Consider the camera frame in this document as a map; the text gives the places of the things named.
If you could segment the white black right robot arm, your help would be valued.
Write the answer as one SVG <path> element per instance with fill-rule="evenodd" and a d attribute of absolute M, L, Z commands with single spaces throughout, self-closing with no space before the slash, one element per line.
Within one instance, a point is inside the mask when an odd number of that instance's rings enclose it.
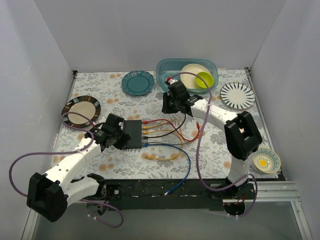
<path fill-rule="evenodd" d="M 166 81 L 168 91 L 163 94 L 162 112 L 173 114 L 181 112 L 193 118 L 210 123 L 225 133 L 227 149 L 232 159 L 225 184 L 219 188 L 205 185 L 211 192 L 222 192 L 237 199 L 245 192 L 253 153 L 262 143 L 262 136 L 252 115 L 243 111 L 235 113 L 212 105 L 199 95 L 190 95 L 184 84 L 175 79 Z"/>

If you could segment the black network switch box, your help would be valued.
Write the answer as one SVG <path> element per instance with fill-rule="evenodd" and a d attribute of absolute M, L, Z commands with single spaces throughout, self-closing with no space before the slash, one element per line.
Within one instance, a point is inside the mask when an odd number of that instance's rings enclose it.
<path fill-rule="evenodd" d="M 125 144 L 124 149 L 141 149 L 142 148 L 142 121 L 125 120 L 123 130 L 130 136 L 130 140 Z"/>

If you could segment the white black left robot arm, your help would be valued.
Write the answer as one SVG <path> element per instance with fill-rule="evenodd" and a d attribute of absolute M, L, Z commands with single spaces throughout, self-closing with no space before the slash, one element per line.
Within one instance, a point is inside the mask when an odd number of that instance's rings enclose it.
<path fill-rule="evenodd" d="M 106 198 L 105 179 L 90 173 L 80 180 L 74 177 L 104 149 L 114 146 L 122 150 L 131 139 L 124 131 L 125 120 L 109 114 L 101 127 L 92 127 L 74 149 L 57 165 L 45 173 L 35 173 L 29 180 L 27 206 L 50 222 L 57 221 L 67 207 L 86 197 Z"/>

